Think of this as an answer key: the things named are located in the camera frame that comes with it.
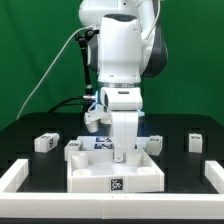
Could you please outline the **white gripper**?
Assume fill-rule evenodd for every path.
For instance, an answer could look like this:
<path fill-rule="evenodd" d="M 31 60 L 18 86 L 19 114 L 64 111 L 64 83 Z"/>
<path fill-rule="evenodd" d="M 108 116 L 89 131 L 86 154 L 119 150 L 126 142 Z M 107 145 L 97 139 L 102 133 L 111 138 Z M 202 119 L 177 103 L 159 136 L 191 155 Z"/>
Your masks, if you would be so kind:
<path fill-rule="evenodd" d="M 125 161 L 125 153 L 135 147 L 138 131 L 138 113 L 136 111 L 112 112 L 110 138 L 114 145 L 114 161 Z"/>

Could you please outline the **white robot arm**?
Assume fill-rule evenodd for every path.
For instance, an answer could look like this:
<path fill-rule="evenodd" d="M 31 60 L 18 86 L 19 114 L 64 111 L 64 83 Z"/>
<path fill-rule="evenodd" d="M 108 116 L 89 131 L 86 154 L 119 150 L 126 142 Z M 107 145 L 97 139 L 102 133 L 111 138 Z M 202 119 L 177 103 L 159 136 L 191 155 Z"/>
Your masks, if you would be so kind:
<path fill-rule="evenodd" d="M 87 66 L 98 75 L 98 107 L 85 115 L 91 132 L 109 126 L 113 159 L 133 153 L 143 107 L 143 76 L 161 72 L 167 61 L 159 17 L 162 0 L 82 0 L 79 19 L 90 32 Z"/>

